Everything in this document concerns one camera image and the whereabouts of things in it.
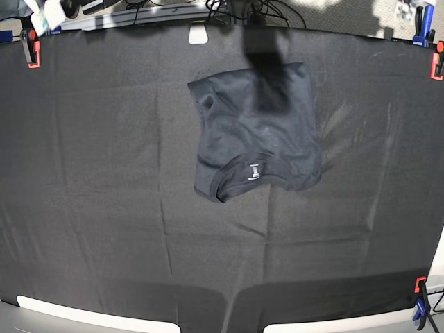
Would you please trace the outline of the dark navy t-shirt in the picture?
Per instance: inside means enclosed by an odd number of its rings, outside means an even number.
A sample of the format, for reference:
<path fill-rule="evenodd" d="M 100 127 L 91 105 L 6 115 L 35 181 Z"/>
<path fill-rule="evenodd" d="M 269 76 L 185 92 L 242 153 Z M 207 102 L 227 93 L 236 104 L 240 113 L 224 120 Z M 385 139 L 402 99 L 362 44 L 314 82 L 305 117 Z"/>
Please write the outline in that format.
<path fill-rule="evenodd" d="M 226 71 L 188 85 L 200 121 L 195 192 L 224 203 L 261 185 L 321 179 L 311 81 L 301 62 Z"/>

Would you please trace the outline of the white tag on cloth edge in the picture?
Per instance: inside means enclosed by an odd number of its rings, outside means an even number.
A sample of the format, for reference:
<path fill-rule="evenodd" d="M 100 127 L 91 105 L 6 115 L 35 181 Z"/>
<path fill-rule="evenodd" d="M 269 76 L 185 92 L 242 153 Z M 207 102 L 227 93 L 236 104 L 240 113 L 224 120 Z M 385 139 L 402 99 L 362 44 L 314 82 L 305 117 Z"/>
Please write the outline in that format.
<path fill-rule="evenodd" d="M 192 22 L 189 27 L 188 42 L 191 45 L 204 45 L 209 41 L 204 22 Z"/>

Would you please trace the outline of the red black clamp far left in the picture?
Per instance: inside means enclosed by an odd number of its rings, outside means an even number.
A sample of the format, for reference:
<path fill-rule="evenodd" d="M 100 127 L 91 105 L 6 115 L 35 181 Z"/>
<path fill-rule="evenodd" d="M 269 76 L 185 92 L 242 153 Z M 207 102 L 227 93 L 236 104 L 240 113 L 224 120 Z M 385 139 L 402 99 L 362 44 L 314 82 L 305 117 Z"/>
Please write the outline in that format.
<path fill-rule="evenodd" d="M 20 42 L 29 69 L 40 67 L 40 41 L 33 28 L 24 28 L 20 33 Z"/>

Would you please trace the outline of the red black clamp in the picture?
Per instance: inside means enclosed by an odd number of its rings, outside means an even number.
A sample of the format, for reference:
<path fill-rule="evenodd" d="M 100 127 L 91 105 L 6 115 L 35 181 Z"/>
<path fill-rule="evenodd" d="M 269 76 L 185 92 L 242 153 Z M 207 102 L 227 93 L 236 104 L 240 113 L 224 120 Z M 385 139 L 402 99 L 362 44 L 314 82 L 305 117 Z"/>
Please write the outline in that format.
<path fill-rule="evenodd" d="M 20 42 L 29 69 L 40 67 L 40 41 L 33 28 L 24 28 L 20 33 Z"/>
<path fill-rule="evenodd" d="M 430 78 L 437 81 L 443 80 L 443 41 L 438 41 L 432 55 Z"/>

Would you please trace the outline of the red black clamp far right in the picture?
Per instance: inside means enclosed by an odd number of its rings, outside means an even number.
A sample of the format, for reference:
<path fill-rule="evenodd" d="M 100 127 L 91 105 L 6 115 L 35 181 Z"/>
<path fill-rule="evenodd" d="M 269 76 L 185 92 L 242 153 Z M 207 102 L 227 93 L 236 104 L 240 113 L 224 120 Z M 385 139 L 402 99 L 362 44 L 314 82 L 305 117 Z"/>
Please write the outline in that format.
<path fill-rule="evenodd" d="M 437 81 L 443 80 L 443 41 L 438 41 L 432 55 L 430 78 Z"/>

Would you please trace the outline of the blue bar clamp far right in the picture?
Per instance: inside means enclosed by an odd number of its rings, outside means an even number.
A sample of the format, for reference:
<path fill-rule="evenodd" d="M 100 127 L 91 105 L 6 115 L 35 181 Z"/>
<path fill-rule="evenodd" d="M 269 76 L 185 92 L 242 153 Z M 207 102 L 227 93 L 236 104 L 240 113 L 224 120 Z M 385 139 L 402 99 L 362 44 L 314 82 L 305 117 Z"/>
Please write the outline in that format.
<path fill-rule="evenodd" d="M 431 29 L 434 6 L 418 6 L 415 13 L 415 29 L 412 43 L 416 46 L 429 48 L 434 41 L 435 30 Z"/>

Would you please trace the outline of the red blue clamp near right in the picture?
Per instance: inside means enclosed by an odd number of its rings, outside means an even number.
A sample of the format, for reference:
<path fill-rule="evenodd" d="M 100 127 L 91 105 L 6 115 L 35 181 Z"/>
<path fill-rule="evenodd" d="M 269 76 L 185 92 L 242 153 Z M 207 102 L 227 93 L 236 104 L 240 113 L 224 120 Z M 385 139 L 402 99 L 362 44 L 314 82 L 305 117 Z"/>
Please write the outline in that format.
<path fill-rule="evenodd" d="M 414 293 L 417 295 L 417 298 L 416 312 L 413 316 L 413 321 L 419 321 L 419 326 L 417 327 L 418 331 L 421 331 L 425 327 L 431 309 L 428 301 L 426 281 L 427 278 L 425 276 L 418 277 L 414 288 Z"/>

